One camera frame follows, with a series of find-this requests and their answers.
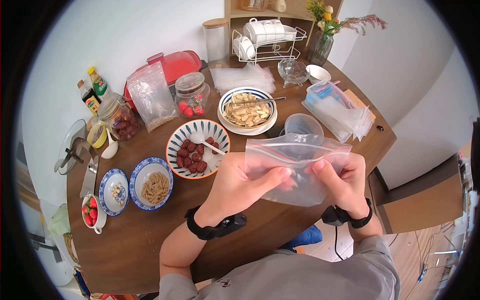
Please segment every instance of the hand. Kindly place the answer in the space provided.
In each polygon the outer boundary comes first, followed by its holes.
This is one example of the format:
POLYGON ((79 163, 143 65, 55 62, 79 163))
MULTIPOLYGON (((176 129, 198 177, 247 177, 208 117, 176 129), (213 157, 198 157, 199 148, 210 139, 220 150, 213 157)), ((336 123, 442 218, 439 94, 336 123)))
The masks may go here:
POLYGON ((195 213, 195 222, 200 227, 218 225, 224 218, 249 208, 266 192, 288 180, 291 173, 289 168, 277 167, 250 181, 245 175, 245 153, 227 153, 207 200, 195 213))
POLYGON ((340 176, 325 159, 316 162, 312 169, 332 193, 335 204, 348 212, 354 219, 368 216, 370 211, 365 201, 365 159, 350 153, 340 176))

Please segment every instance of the fingernail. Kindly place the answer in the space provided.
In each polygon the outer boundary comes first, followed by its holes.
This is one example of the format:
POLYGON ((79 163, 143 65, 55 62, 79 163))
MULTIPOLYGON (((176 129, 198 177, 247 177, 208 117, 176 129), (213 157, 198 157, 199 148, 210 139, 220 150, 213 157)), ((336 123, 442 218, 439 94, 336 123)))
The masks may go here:
POLYGON ((292 174, 292 169, 282 168, 282 169, 280 170, 280 174, 282 174, 282 177, 283 177, 283 178, 288 178, 288 177, 290 177, 290 175, 292 174))
POLYGON ((321 169, 323 169, 323 167, 325 167, 325 161, 322 159, 322 160, 317 161, 317 162, 313 165, 313 170, 318 172, 318 171, 320 171, 321 169))

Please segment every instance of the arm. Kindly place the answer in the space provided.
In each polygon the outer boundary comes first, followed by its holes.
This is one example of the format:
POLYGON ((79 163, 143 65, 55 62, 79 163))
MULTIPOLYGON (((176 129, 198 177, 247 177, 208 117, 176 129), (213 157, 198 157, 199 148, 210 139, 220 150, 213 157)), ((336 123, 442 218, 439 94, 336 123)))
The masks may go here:
MULTIPOLYGON (((214 227, 224 218, 244 211, 291 174, 290 169, 278 167, 250 181, 244 167, 245 153, 228 153, 223 157, 210 194, 195 213, 194 220, 198 226, 214 227)), ((205 243, 190 232, 186 222, 181 224, 164 240, 160 249, 160 278, 178 273, 191 279, 190 264, 205 243)))
MULTIPOLYGON (((346 210, 354 219, 368 216, 370 210, 364 197, 365 160, 361 155, 350 153, 340 176, 326 160, 318 161, 312 168, 318 179, 329 188, 338 207, 346 210)), ((383 234, 382 225, 375 214, 364 227, 355 229, 349 224, 348 229, 354 240, 354 253, 365 238, 383 234)))

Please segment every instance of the plastic box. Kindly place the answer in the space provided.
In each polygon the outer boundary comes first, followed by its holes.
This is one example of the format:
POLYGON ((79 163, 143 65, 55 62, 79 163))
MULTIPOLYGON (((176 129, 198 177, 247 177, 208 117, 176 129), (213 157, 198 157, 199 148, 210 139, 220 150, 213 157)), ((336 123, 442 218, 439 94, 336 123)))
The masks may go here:
POLYGON ((340 142, 345 143, 351 136, 334 115, 322 108, 322 102, 335 99, 347 108, 357 108, 342 90, 331 81, 320 81, 307 88, 307 96, 302 101, 303 106, 312 113, 340 142))

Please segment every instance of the yellow cup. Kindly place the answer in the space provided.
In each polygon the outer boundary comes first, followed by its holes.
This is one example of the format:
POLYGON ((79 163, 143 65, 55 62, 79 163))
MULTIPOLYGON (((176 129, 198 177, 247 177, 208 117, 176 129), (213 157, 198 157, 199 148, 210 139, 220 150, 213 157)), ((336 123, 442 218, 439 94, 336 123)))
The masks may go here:
POLYGON ((89 142, 89 144, 92 145, 93 148, 97 149, 97 148, 100 148, 105 143, 106 140, 107 140, 107 129, 105 127, 105 123, 101 122, 100 124, 97 123, 93 125, 92 129, 88 133, 87 142, 89 142), (95 137, 100 127, 103 128, 103 131, 100 134, 100 137, 98 138, 98 140, 96 140, 95 143, 93 143, 92 140, 95 137))

